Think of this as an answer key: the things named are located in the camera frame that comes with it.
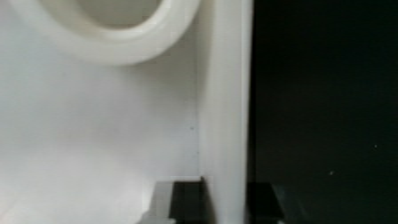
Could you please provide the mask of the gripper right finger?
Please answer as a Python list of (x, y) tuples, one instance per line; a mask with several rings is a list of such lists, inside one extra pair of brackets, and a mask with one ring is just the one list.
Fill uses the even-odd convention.
[(247, 185), (249, 224), (277, 224), (284, 219), (272, 184), (251, 182)]

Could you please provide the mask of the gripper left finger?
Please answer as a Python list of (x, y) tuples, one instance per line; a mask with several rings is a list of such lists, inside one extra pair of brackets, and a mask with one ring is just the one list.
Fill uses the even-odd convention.
[(201, 181), (158, 182), (140, 224), (210, 224)]

